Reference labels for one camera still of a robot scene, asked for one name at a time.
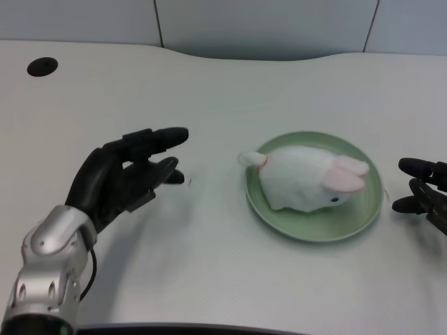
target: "black hole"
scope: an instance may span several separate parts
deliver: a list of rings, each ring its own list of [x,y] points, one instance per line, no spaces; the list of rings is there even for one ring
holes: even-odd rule
[[[51,57],[43,57],[32,61],[27,68],[29,75],[33,77],[45,77],[56,71],[57,60]]]

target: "table surface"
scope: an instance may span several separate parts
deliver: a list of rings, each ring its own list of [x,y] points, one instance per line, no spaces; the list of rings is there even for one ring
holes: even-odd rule
[[[27,75],[39,57],[54,57],[58,69]],[[390,210],[409,195],[401,157],[447,161],[447,57],[231,61],[147,46],[0,41],[0,74],[0,302],[21,267],[22,238],[65,201],[93,148],[142,128],[184,126],[189,141],[169,155],[191,184],[162,186],[101,233],[80,325],[447,332],[446,239],[422,217]],[[237,154],[300,130],[343,137],[376,163],[389,196],[370,229],[306,244],[250,210]]]

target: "pink inner ear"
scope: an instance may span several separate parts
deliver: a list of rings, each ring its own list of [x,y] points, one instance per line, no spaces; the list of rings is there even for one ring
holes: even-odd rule
[[[323,187],[339,193],[356,193],[365,188],[365,181],[354,174],[333,167],[326,172]]]
[[[335,168],[349,171],[356,176],[366,177],[369,172],[368,163],[359,161],[348,156],[338,156],[333,163]]]

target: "stuffed bunny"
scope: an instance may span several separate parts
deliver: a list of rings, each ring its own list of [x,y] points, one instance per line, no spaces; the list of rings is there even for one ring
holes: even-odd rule
[[[338,206],[365,188],[367,163],[303,146],[282,147],[268,156],[242,152],[243,166],[257,166],[264,194],[272,209],[310,212]]]

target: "ceramic plate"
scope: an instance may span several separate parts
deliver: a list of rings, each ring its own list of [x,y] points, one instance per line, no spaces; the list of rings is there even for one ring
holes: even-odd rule
[[[261,188],[255,167],[247,168],[247,197],[258,215],[274,229],[285,235],[312,242],[329,242],[345,239],[364,230],[380,212],[383,186],[373,162],[351,143],[324,133],[300,131],[276,137],[258,149],[262,154],[291,145],[305,145],[326,149],[336,154],[357,158],[369,164],[366,189],[340,206],[304,213],[292,209],[273,211]]]

